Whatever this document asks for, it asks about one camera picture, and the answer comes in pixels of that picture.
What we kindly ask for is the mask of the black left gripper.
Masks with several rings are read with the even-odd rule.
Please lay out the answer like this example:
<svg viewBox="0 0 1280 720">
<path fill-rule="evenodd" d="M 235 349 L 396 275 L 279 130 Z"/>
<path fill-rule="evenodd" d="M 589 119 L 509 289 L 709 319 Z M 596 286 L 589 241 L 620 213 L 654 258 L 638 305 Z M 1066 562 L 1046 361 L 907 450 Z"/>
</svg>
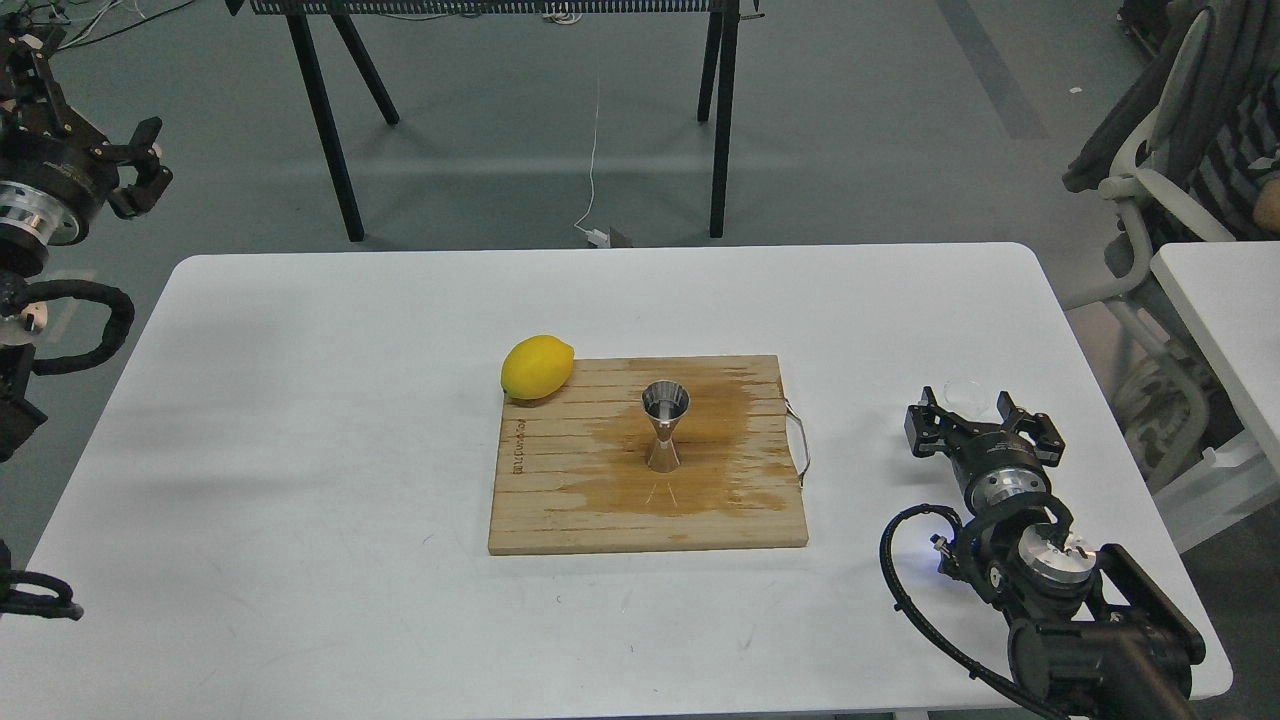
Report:
<svg viewBox="0 0 1280 720">
<path fill-rule="evenodd" d="M 82 150 L 78 115 L 50 64 L 65 35 L 4 29 L 1 41 L 1 223 L 46 246 L 83 241 L 106 199 L 120 219 L 150 213 L 173 179 L 156 146 L 160 117 L 140 122 L 128 143 L 100 143 L 105 163 Z M 118 187 L 115 167 L 132 168 L 134 183 Z"/>
</svg>

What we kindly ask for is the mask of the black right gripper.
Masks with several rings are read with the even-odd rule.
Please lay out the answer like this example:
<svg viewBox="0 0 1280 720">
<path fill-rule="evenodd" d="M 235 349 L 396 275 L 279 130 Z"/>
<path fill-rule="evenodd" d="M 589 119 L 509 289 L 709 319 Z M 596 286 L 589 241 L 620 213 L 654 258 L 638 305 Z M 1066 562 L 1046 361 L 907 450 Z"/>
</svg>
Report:
<svg viewBox="0 0 1280 720">
<path fill-rule="evenodd" d="M 980 515 L 1015 495 L 1050 492 L 1044 468 L 1056 468 L 1065 441 L 1051 418 L 997 396 L 998 427 L 966 430 L 966 419 L 942 407 L 932 387 L 908 406 L 905 433 L 914 457 L 942 452 L 950 459 L 968 511 Z"/>
</svg>

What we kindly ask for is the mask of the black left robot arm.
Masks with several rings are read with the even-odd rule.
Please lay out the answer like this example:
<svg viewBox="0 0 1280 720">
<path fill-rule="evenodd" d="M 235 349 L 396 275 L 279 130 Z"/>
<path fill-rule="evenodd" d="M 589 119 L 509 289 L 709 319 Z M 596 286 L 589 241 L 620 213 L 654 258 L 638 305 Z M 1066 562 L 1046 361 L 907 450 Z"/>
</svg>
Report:
<svg viewBox="0 0 1280 720">
<path fill-rule="evenodd" d="M 65 99 L 51 59 L 63 29 L 19 13 L 1 32 L 1 456 L 9 460 L 46 421 L 26 396 L 32 375 L 63 375 L 105 364 L 125 342 L 136 310 L 122 290 L 95 281 L 46 281 L 52 247 L 84 240 L 104 208 L 122 219 L 150 213 L 170 184 L 159 118 L 142 120 L 124 143 L 113 142 Z M 49 304 L 104 306 L 108 319 L 91 350 L 40 357 Z"/>
</svg>

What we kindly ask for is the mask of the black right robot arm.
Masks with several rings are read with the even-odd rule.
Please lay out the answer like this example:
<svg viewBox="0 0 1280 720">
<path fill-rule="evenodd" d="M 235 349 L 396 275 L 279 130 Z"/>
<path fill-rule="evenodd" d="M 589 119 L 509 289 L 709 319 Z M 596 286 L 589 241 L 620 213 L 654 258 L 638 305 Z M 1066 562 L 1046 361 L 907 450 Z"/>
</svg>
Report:
<svg viewBox="0 0 1280 720">
<path fill-rule="evenodd" d="M 1193 719 L 1192 669 L 1202 634 L 1120 544 L 1089 547 L 1052 492 L 1048 469 L 1065 443 L 1051 418 L 997 398 L 1000 419 L 947 410 L 925 387 L 908 407 L 915 457 L 946 456 L 970 519 L 920 503 L 896 514 L 879 539 L 879 569 L 895 609 L 972 679 L 1044 719 Z M 938 570 L 968 584 L 1007 624 L 1004 676 L 963 652 L 913 602 L 893 562 L 908 519 L 936 515 Z"/>
</svg>

